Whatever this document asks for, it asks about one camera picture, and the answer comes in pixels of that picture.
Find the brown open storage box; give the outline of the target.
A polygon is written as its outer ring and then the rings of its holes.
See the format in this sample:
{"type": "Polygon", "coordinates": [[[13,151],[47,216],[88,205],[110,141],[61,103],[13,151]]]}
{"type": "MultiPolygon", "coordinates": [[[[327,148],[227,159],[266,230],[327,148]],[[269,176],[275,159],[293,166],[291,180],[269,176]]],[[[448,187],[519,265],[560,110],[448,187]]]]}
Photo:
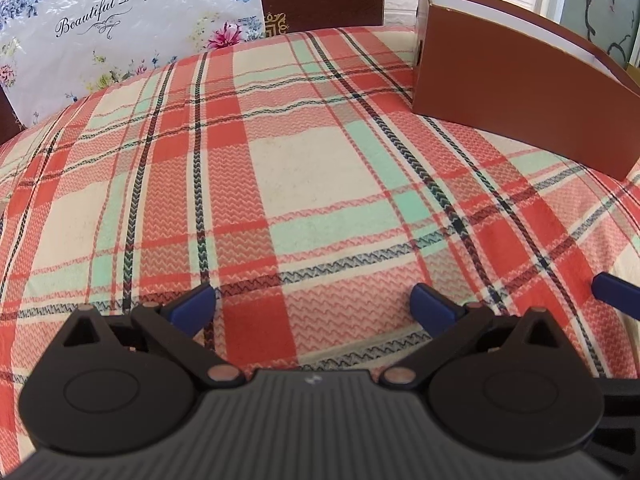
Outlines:
{"type": "Polygon", "coordinates": [[[419,0],[412,110],[617,180],[639,160],[638,84],[589,41],[503,0],[419,0]]]}

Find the plaid bed sheet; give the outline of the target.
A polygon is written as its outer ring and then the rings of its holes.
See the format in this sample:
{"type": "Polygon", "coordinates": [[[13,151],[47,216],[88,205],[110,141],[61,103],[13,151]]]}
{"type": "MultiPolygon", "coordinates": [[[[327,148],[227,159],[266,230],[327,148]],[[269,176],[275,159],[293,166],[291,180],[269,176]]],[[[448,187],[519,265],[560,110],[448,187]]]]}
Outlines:
{"type": "Polygon", "coordinates": [[[1,148],[1,469],[32,444],[24,382],[78,304],[217,294],[226,360],[378,370],[427,340],[408,295],[544,306],[590,370],[639,374],[595,300],[639,278],[639,177],[410,108],[413,33],[326,29],[98,84],[1,148]]]}

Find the grey door with drawing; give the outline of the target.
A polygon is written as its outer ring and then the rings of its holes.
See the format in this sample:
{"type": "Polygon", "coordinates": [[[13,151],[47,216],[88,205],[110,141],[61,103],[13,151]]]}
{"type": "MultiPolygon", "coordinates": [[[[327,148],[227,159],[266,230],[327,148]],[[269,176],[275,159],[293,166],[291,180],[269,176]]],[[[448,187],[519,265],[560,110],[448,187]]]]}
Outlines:
{"type": "Polygon", "coordinates": [[[625,68],[639,28],[639,0],[564,0],[561,25],[625,68]]]}

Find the floral white pillow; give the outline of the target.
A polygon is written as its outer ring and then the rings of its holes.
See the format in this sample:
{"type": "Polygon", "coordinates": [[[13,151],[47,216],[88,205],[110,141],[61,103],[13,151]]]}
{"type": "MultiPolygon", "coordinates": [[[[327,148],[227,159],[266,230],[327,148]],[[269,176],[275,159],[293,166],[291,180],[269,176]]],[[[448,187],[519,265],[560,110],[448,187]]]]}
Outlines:
{"type": "Polygon", "coordinates": [[[1,90],[30,127],[92,92],[264,33],[260,0],[1,0],[1,90]]]}

